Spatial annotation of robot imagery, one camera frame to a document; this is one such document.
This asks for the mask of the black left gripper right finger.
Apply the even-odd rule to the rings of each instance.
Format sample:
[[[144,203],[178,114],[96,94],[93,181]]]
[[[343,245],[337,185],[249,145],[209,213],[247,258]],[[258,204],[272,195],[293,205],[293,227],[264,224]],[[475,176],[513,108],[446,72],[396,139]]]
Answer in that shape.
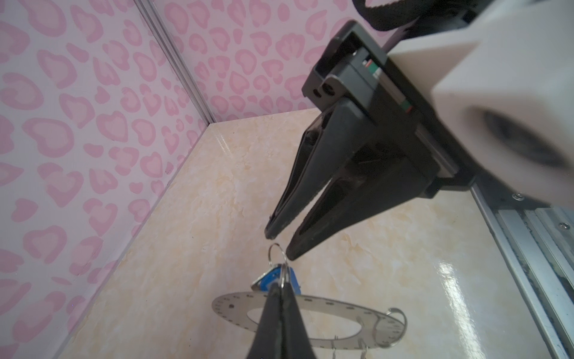
[[[280,357],[293,359],[316,358],[308,334],[306,333],[297,297],[291,284],[280,288]]]

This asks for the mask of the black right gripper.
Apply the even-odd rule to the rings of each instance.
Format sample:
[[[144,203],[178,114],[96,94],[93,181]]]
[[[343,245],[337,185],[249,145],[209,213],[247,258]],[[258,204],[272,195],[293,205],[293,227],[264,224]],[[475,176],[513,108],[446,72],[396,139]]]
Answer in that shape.
[[[266,239],[275,239],[331,181],[294,233],[290,260],[415,197],[474,183],[477,164],[358,22],[337,31],[302,91],[321,114],[302,135]]]

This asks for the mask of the silver perforated metal ring disc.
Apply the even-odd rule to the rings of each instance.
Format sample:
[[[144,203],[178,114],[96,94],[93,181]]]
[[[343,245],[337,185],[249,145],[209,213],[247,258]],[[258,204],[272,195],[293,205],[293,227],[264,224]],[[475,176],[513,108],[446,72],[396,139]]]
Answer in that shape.
[[[255,333],[267,293],[239,292],[217,297],[212,310],[226,323]],[[407,319],[402,311],[380,312],[347,302],[315,296],[297,296],[310,343],[317,349],[352,351],[386,349],[406,334]]]

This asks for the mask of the blue key tag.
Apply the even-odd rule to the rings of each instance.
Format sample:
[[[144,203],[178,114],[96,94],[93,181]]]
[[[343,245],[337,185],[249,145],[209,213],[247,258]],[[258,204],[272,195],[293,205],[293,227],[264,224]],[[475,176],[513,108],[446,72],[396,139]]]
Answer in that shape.
[[[272,284],[281,285],[285,275],[294,290],[294,294],[300,295],[301,289],[294,269],[289,267],[287,274],[287,272],[283,270],[283,265],[281,264],[273,265],[269,270],[260,275],[254,282],[252,282],[251,290],[254,292],[268,292]]]

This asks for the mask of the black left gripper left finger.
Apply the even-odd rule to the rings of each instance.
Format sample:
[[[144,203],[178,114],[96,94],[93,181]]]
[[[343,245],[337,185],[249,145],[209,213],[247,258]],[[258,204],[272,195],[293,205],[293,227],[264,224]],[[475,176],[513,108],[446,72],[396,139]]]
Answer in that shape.
[[[276,359],[283,356],[282,293],[273,284],[263,308],[256,336],[248,352],[249,359]]]

